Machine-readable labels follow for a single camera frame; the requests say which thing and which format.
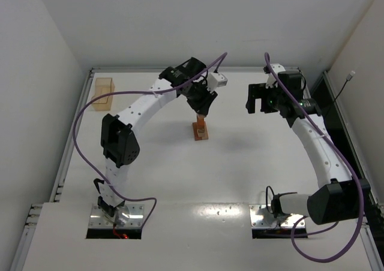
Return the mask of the reddish wooden arch block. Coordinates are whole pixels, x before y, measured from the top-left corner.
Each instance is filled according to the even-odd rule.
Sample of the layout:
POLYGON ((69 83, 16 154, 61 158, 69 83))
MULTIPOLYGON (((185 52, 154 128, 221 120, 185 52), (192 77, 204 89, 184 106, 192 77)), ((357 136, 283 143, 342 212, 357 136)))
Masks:
POLYGON ((205 118, 200 119, 197 117, 197 128, 205 128, 205 118))

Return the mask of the reddish brown rectangular block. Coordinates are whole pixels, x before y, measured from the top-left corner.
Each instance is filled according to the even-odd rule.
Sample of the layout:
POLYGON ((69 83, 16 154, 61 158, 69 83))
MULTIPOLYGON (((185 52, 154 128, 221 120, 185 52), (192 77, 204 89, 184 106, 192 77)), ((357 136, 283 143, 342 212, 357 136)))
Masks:
POLYGON ((195 141, 200 141, 201 138, 199 137, 198 132, 197 132, 197 123, 193 122, 192 123, 192 127, 193 127, 193 133, 194 133, 194 140, 195 141))

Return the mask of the light wooden rectangular block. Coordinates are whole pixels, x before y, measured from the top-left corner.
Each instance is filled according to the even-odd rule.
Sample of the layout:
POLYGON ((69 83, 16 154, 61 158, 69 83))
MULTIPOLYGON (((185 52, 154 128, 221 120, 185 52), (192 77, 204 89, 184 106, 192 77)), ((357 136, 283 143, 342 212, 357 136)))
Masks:
POLYGON ((208 130, 207 128, 203 128, 202 129, 202 133, 201 133, 201 139, 202 140, 207 140, 209 138, 209 135, 208 135, 208 130))

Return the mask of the transparent orange plastic box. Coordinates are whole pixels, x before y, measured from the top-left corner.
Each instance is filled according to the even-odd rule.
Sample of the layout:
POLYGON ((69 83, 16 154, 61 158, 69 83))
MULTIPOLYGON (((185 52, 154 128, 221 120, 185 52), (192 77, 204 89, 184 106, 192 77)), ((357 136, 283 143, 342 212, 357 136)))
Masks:
POLYGON ((112 93, 115 91, 115 85, 111 77, 98 77, 95 80, 95 91, 92 96, 92 100, 96 97, 104 95, 104 97, 94 101, 91 106, 96 112, 106 112, 110 111, 112 107, 113 96, 106 94, 112 93))

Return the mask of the ribbed light wooden block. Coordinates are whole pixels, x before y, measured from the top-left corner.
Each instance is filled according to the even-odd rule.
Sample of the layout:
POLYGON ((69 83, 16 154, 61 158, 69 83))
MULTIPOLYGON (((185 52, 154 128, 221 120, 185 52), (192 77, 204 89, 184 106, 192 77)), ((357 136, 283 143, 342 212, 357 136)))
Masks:
POLYGON ((205 129, 203 129, 203 128, 198 128, 197 129, 198 136, 203 136, 205 133, 206 133, 205 129))

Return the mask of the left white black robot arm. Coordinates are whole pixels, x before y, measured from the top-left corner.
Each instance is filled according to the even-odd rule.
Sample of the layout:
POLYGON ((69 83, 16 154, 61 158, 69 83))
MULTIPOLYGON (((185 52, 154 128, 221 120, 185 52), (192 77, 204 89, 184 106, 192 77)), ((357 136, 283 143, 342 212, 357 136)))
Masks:
POLYGON ((197 116, 204 118, 215 98, 216 91, 209 88, 206 65, 190 58, 177 67, 167 67, 151 86, 149 94, 117 115, 107 114, 101 124, 101 147, 105 157, 104 179, 95 182, 98 206, 109 217, 114 217, 125 201, 122 192, 131 163, 138 157, 137 140, 142 127, 166 104, 183 95, 197 116))

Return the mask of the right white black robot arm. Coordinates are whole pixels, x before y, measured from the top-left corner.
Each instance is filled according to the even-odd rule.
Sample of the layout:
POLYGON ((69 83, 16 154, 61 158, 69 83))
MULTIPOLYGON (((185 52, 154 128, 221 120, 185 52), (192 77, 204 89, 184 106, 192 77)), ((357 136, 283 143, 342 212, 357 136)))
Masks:
POLYGON ((275 194, 271 200, 273 216, 298 213, 317 225, 358 218, 370 184, 365 179, 355 182, 341 154, 332 148, 320 107, 314 99, 304 97, 302 74, 281 71, 277 76, 269 77, 266 83, 250 84, 245 107, 253 114, 256 100, 261 100, 262 113, 278 112, 287 121, 313 165, 319 189, 314 194, 275 194))

